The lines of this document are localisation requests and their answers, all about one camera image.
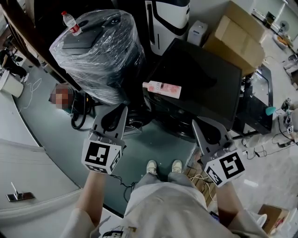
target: bottle label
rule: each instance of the bottle label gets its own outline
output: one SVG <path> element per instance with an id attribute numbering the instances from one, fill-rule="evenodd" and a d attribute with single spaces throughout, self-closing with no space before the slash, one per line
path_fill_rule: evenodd
<path id="1" fill-rule="evenodd" d="M 78 24 L 75 24 L 72 28 L 70 28 L 70 32 L 71 33 L 75 33 L 80 29 L 80 27 L 78 26 Z"/>

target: cardboard box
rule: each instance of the cardboard box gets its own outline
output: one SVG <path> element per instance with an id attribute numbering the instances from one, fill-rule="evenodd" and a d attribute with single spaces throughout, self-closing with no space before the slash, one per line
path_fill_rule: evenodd
<path id="1" fill-rule="evenodd" d="M 222 17 L 203 48 L 241 68 L 243 76 L 253 73 L 265 57 L 260 43 L 227 16 Z"/>
<path id="2" fill-rule="evenodd" d="M 267 220 L 263 225 L 263 230 L 270 234 L 272 229 L 281 225 L 289 214 L 289 211 L 280 207 L 263 204 L 258 214 L 267 214 Z"/>
<path id="3" fill-rule="evenodd" d="M 244 29 L 256 42 L 260 42 L 265 33 L 265 28 L 254 17 L 249 15 L 245 10 L 233 1 L 229 1 L 225 16 L 230 18 Z"/>

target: plastic bag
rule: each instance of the plastic bag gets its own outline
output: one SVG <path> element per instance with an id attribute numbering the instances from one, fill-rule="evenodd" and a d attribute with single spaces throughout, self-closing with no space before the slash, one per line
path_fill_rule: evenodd
<path id="1" fill-rule="evenodd" d="M 83 14 L 76 22 L 82 29 L 79 37 L 100 32 L 93 46 L 82 54 L 69 53 L 65 41 L 75 40 L 75 36 L 66 29 L 51 45 L 51 54 L 92 97 L 110 105 L 127 102 L 121 86 L 125 80 L 137 78 L 145 62 L 132 15 L 121 10 L 96 10 Z"/>

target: white cable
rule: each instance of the white cable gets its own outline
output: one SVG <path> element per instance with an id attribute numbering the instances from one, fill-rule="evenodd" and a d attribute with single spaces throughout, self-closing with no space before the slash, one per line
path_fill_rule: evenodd
<path id="1" fill-rule="evenodd" d="M 37 85 L 36 88 L 34 88 L 34 85 L 35 85 L 37 82 L 40 82 L 40 83 Z M 26 84 L 27 84 L 28 86 L 30 85 L 31 99 L 30 99 L 30 101 L 29 101 L 28 106 L 26 106 L 26 107 L 21 107 L 21 108 L 20 108 L 19 113 L 21 112 L 22 109 L 27 109 L 27 108 L 30 106 L 31 101 L 32 101 L 33 92 L 39 87 L 39 85 L 41 84 L 41 82 L 42 82 L 42 79 L 37 80 L 37 81 L 36 81 L 35 83 L 33 83 L 33 84 L 32 84 L 32 83 L 28 83 L 28 82 L 26 82 Z"/>
<path id="2" fill-rule="evenodd" d="M 197 179 L 203 179 L 203 180 L 204 180 L 204 179 L 206 179 L 206 178 L 208 179 L 209 177 L 205 177 L 205 178 L 203 178 L 203 176 L 202 176 L 201 174 L 197 174 L 197 175 L 195 175 L 194 177 L 190 178 L 190 180 L 193 181 L 193 180 L 196 179 L 196 178 L 197 178 Z M 211 189 L 210 189 L 209 184 L 208 184 L 208 183 L 205 183 L 205 184 L 208 186 L 210 198 L 212 199 L 213 202 L 217 202 L 217 201 L 214 200 L 213 197 L 211 196 Z"/>

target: gray pants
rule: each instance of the gray pants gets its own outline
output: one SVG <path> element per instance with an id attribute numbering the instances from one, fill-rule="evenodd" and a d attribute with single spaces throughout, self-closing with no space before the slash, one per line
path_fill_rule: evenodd
<path id="1" fill-rule="evenodd" d="M 182 173 L 171 172 L 168 175 L 168 182 L 178 184 L 185 187 L 196 188 L 196 186 L 188 179 L 188 177 Z M 145 176 L 135 185 L 135 189 L 148 184 L 163 183 L 152 173 L 146 173 Z"/>

